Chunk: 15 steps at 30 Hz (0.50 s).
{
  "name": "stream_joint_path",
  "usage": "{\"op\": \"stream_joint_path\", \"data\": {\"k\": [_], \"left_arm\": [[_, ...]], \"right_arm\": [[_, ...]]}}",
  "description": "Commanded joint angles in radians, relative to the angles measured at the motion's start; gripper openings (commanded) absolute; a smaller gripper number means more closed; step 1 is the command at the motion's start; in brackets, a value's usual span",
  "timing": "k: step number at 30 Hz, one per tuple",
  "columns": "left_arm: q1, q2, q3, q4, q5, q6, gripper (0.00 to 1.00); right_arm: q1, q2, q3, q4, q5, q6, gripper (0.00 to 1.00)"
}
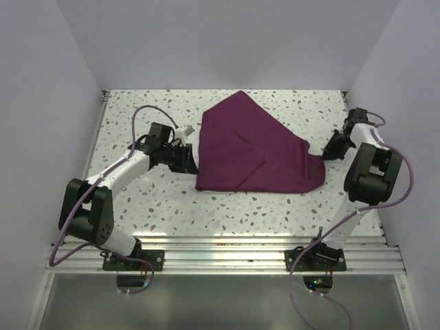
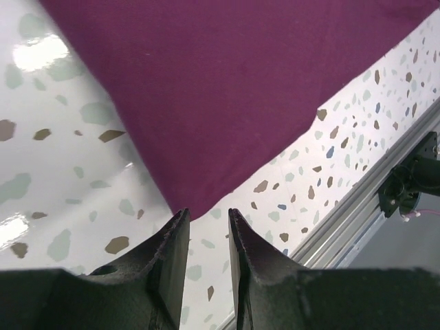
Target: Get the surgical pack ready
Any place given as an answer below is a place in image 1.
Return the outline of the purple cloth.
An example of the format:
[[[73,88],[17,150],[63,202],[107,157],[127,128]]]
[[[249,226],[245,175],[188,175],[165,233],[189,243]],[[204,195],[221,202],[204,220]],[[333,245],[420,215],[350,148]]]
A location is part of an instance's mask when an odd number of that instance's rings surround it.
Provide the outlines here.
[[[325,183],[323,160],[244,91],[205,111],[198,191],[309,193]]]

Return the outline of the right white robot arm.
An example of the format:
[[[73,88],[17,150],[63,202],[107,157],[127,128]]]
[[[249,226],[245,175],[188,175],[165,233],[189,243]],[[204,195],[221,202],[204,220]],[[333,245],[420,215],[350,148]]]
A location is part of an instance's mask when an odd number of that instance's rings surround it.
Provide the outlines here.
[[[349,141],[356,154],[344,180],[345,196],[322,232],[321,244],[331,251],[343,250],[364,215],[390,199],[404,160],[373,125],[355,124]]]

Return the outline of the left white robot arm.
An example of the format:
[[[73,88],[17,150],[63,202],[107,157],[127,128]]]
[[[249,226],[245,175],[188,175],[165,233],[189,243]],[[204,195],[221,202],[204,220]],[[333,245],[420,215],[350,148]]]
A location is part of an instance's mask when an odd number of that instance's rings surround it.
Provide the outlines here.
[[[157,165],[174,173],[197,175],[192,144],[135,143],[115,163],[88,179],[71,180],[65,191],[60,220],[59,248],[66,235],[119,255],[128,270],[141,266],[137,239],[116,228],[113,200],[139,176]]]

